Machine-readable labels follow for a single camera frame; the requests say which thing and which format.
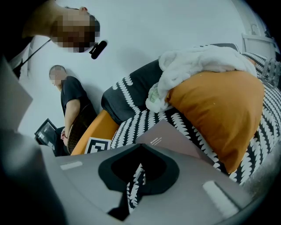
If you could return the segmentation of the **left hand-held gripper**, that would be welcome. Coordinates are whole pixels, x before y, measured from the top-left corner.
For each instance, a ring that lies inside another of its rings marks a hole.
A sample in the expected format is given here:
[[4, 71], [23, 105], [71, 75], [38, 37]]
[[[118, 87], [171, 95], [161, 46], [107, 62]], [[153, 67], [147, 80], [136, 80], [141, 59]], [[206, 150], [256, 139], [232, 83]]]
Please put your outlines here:
[[110, 140], [89, 138], [84, 154], [96, 153], [110, 149]]

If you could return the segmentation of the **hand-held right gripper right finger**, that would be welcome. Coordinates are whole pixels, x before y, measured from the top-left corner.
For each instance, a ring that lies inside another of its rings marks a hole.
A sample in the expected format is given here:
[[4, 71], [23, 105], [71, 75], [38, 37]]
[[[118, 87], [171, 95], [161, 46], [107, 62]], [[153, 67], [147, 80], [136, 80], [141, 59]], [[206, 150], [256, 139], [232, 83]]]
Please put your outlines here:
[[213, 225], [247, 206], [247, 192], [209, 163], [161, 147], [180, 170], [162, 194], [144, 196], [131, 214], [133, 225]]

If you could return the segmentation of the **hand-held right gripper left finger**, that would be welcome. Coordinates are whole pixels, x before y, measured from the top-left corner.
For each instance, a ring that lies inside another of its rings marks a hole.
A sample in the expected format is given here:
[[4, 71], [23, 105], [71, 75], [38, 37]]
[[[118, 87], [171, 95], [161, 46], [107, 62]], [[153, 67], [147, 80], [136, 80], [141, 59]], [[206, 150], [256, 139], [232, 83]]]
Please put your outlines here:
[[140, 145], [58, 157], [60, 198], [69, 225], [141, 225], [141, 210], [129, 210], [129, 182], [139, 167]]

